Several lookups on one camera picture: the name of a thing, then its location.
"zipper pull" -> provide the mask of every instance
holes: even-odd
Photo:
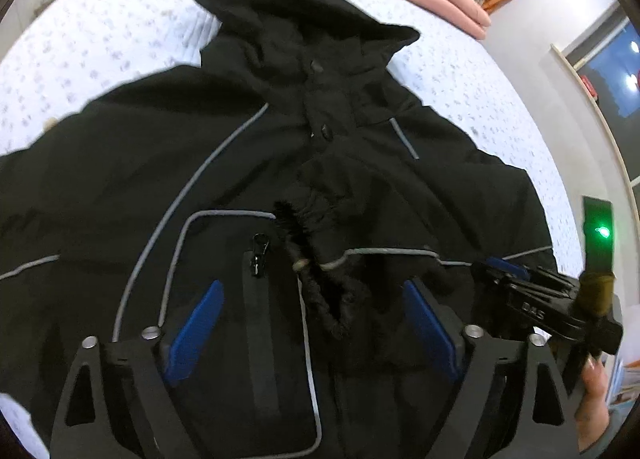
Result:
[[[264,233],[254,235],[254,254],[251,257],[251,276],[260,278],[264,274],[269,237]]]

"bed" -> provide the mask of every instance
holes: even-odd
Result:
[[[404,0],[349,0],[420,39],[389,70],[481,150],[525,169],[545,209],[560,271],[576,277],[582,252],[558,169],[535,122],[481,43]],[[28,147],[50,118],[79,112],[124,82],[200,63],[218,22],[193,0],[57,0],[0,62],[0,153]]]

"green light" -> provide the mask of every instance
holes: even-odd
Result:
[[[609,238],[609,235],[611,235],[611,232],[609,231],[609,229],[606,226],[599,226],[596,228],[596,231],[603,236],[605,239]]]

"black jacket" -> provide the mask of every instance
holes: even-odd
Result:
[[[536,192],[386,71],[414,29],[343,0],[196,1],[223,24],[202,68],[113,90],[0,158],[0,275],[51,260],[0,280],[0,391],[47,442],[79,343],[110,340],[127,283],[121,339],[157,323],[189,217],[272,212],[195,216],[170,275],[169,317],[225,285],[197,368],[172,390],[197,445],[308,449],[319,411],[312,457],[423,457],[450,385],[404,320],[402,281],[420,275],[472,321],[468,267],[440,261],[550,246]],[[256,233],[270,240],[259,282]],[[360,255],[384,248],[433,254]],[[525,259],[555,267],[550,250]]]

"bed sheet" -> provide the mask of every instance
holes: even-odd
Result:
[[[348,0],[420,39],[390,71],[481,150],[525,169],[545,209],[559,269],[582,254],[558,169],[535,122],[482,44],[405,0]],[[29,146],[63,118],[123,82],[176,64],[199,65],[218,22],[193,0],[57,0],[0,62],[0,153]]]

